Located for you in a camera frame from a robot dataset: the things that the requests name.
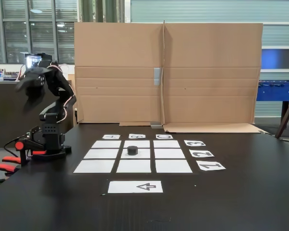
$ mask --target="cardboard box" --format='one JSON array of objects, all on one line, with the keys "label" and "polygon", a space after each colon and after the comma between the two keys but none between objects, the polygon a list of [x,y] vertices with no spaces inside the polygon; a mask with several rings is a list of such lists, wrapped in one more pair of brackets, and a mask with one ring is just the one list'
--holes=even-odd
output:
[{"label": "cardboard box", "polygon": [[262,28],[76,23],[80,122],[159,121],[169,132],[259,132],[250,123]]}]

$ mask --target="wall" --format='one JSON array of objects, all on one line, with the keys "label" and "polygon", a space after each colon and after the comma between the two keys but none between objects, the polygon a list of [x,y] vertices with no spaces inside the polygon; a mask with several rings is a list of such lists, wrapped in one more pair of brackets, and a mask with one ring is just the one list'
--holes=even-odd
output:
[{"label": "wall", "polygon": [[[20,67],[22,64],[0,64],[0,69],[5,69],[8,72],[19,72]],[[75,73],[75,65],[63,65],[61,66],[61,69],[63,71],[63,75],[66,79],[68,79],[69,74],[74,74]]]}]

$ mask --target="dark table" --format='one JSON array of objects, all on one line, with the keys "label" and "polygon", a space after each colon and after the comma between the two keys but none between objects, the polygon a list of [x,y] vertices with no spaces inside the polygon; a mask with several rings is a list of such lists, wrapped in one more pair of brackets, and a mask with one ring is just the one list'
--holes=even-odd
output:
[{"label": "dark table", "polygon": [[[161,129],[77,125],[66,135],[70,156],[31,161],[0,185],[0,231],[289,231],[288,144],[268,134],[172,134],[193,173],[73,173],[96,140],[129,133],[146,135],[154,163]],[[214,157],[199,160],[226,169],[200,170],[184,139],[203,141]],[[108,194],[113,180],[160,180],[163,193]]]}]

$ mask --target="white paper sheet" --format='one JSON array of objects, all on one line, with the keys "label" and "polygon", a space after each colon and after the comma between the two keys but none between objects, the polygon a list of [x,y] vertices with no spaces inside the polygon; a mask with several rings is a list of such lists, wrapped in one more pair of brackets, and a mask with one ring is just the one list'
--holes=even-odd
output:
[{"label": "white paper sheet", "polygon": [[150,160],[120,160],[117,173],[151,172]]},{"label": "white paper sheet", "polygon": [[92,148],[119,148],[121,141],[96,141]]},{"label": "white paper sheet", "polygon": [[110,173],[115,160],[82,160],[74,173]]},{"label": "white paper sheet", "polygon": [[191,155],[196,158],[203,158],[203,157],[213,157],[214,155],[210,151],[203,151],[203,150],[189,150]]},{"label": "white paper sheet", "polygon": [[104,135],[103,139],[105,140],[118,140],[120,135]]},{"label": "white paper sheet", "polygon": [[129,139],[143,139],[145,138],[145,135],[143,134],[130,134]]},{"label": "white paper sheet", "polygon": [[212,171],[212,170],[222,170],[226,169],[224,166],[222,166],[218,162],[214,161],[196,161],[199,168],[204,171]]},{"label": "white paper sheet", "polygon": [[155,148],[179,148],[178,141],[153,141]]},{"label": "white paper sheet", "polygon": [[119,149],[90,149],[84,159],[115,159]]},{"label": "white paper sheet", "polygon": [[127,148],[124,148],[122,151],[121,158],[129,159],[150,159],[150,149],[149,148],[138,148],[137,155],[128,155]]},{"label": "white paper sheet", "polygon": [[159,139],[159,140],[169,140],[169,139],[173,139],[173,137],[172,137],[172,135],[161,134],[161,135],[156,135],[156,139]]},{"label": "white paper sheet", "polygon": [[186,160],[155,160],[157,173],[192,173]]},{"label": "white paper sheet", "polygon": [[202,141],[184,141],[187,146],[206,146]]},{"label": "white paper sheet", "polygon": [[150,148],[150,141],[125,141],[124,148],[136,146],[138,148]]},{"label": "white paper sheet", "polygon": [[108,193],[162,193],[160,181],[111,181]]},{"label": "white paper sheet", "polygon": [[155,148],[156,159],[185,159],[185,156],[179,148]]}]

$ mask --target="printed arrow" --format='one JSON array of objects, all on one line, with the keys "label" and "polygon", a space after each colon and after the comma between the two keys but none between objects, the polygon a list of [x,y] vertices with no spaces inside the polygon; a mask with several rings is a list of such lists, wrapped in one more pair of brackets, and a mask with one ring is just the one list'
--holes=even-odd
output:
[{"label": "printed arrow", "polygon": [[143,184],[143,185],[138,185],[137,188],[150,191],[150,188],[155,189],[156,185],[150,185],[150,183],[147,183],[147,184]]}]

